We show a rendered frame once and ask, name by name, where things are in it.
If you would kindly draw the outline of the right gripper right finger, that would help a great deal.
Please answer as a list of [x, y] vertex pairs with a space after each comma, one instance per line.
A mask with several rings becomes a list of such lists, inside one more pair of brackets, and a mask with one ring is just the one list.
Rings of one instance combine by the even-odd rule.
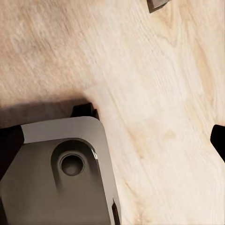
[[225, 162], [225, 126], [213, 126], [210, 142]]

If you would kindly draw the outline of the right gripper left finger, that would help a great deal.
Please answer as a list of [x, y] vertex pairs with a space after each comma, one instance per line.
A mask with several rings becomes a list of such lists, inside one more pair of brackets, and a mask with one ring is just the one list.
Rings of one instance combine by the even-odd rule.
[[20, 125], [0, 129], [0, 181], [24, 143]]

